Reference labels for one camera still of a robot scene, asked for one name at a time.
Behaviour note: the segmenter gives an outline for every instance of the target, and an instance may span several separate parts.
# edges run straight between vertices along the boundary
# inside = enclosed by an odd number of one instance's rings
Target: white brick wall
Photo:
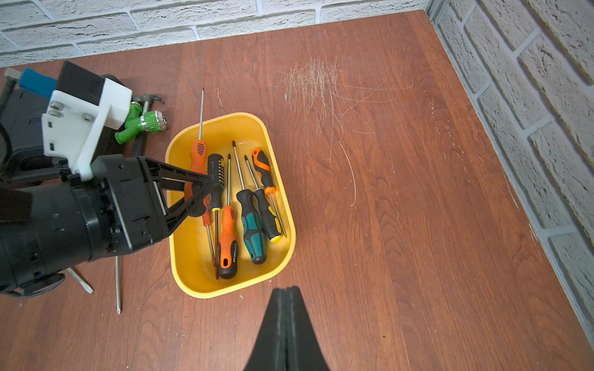
[[[0,0],[0,67],[424,9],[429,0]]]
[[[594,346],[592,18],[592,0],[451,0],[437,31]]]

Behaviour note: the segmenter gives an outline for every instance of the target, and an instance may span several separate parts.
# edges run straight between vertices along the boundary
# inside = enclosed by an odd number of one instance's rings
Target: hammer head
[[[145,94],[143,96],[132,96],[132,100],[140,103],[141,106],[144,105],[144,102],[148,102],[149,107],[156,100],[158,100],[161,103],[165,103],[165,101],[161,97],[159,97],[157,94]]]

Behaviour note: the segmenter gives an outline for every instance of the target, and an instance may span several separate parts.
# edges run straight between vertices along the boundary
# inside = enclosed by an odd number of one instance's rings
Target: screwdriver
[[[266,153],[264,153],[262,148],[256,148],[252,151],[252,162],[254,163],[254,168],[256,169],[258,175],[260,175],[260,180],[262,180],[262,184],[264,185],[264,193],[270,195],[270,198],[272,199],[274,212],[279,218],[280,230],[286,237],[287,233],[285,232],[283,223],[280,221],[279,210],[276,208],[276,202],[274,201],[276,187],[274,186],[272,175],[270,174],[270,163],[268,162],[268,157],[266,157]]]
[[[252,176],[252,180],[256,185],[254,196],[258,200],[258,209],[260,210],[260,217],[262,218],[262,226],[264,227],[264,233],[271,242],[278,241],[280,239],[280,222],[276,217],[276,214],[272,212],[272,207],[266,199],[264,190],[258,186],[252,167],[249,164],[248,156],[244,156],[245,163],[248,165],[249,174]]]
[[[202,103],[200,104],[200,130],[198,132],[198,140],[196,140],[190,148],[190,159],[192,165],[190,171],[194,173],[206,174],[206,143],[202,140],[202,113],[204,111],[204,88],[202,88]],[[184,185],[184,198],[189,200],[192,197],[192,182],[186,182]],[[195,207],[188,215],[191,217],[199,217],[204,215],[206,209],[203,207]]]
[[[239,245],[235,238],[235,208],[231,206],[231,153],[227,156],[227,206],[223,208],[223,231],[217,246],[219,276],[228,280],[237,274]]]
[[[206,228],[206,234],[208,235],[208,245],[210,246],[210,262],[213,265],[213,268],[216,269],[217,260],[214,256],[213,238],[210,235],[210,212],[208,211],[208,208],[202,215],[202,224]]]
[[[241,204],[241,222],[244,225],[245,247],[248,248],[252,262],[262,264],[266,261],[266,236],[262,231],[260,216],[254,207],[254,193],[249,189],[245,189],[244,176],[241,174],[241,165],[239,164],[239,157],[237,157],[235,141],[233,141],[233,152],[235,153],[239,181],[241,182],[241,191],[237,193],[237,201]]]
[[[216,186],[210,192],[210,207],[214,212],[214,245],[215,251],[214,270],[217,280],[219,279],[219,212],[223,207],[223,190],[225,188],[225,167],[223,165],[223,156],[213,153],[208,157],[208,176],[216,182]]]

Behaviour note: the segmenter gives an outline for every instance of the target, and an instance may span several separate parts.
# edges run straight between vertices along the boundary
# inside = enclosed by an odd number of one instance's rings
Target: green faucet
[[[161,111],[151,111],[142,115],[143,109],[137,102],[130,103],[130,111],[124,123],[125,129],[115,134],[115,139],[124,144],[141,131],[160,132],[167,129],[167,121]]]

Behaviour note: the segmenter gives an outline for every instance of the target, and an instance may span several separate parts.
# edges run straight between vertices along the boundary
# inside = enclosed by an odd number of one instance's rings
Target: orange screwdriver handle
[[[204,214],[202,214],[202,225],[204,227],[208,227],[211,224],[210,221],[210,212],[208,211],[208,198],[210,195],[206,196],[204,198],[204,206],[206,206],[206,212],[204,212]]]
[[[219,276],[228,280],[237,274],[239,245],[235,238],[236,212],[233,206],[223,207],[223,231],[219,240]]]
[[[256,172],[258,175],[260,175],[260,180],[264,185],[264,192],[267,195],[275,193],[276,187],[272,182],[270,163],[268,162],[268,157],[266,157],[266,153],[264,153],[262,148],[256,148],[252,151],[252,162],[254,162],[254,168],[256,169]]]
[[[206,144],[204,143],[204,141],[198,139],[196,140],[196,142],[194,142],[192,144],[192,147],[190,148],[190,159],[191,159],[191,165],[190,165],[190,171],[194,172],[194,173],[201,173],[206,175]],[[184,198],[185,200],[189,200],[192,197],[192,183],[191,182],[186,182],[184,184]],[[200,215],[203,215],[204,212],[200,213],[201,210],[198,211],[194,211],[191,210],[188,214],[191,217],[199,217]]]

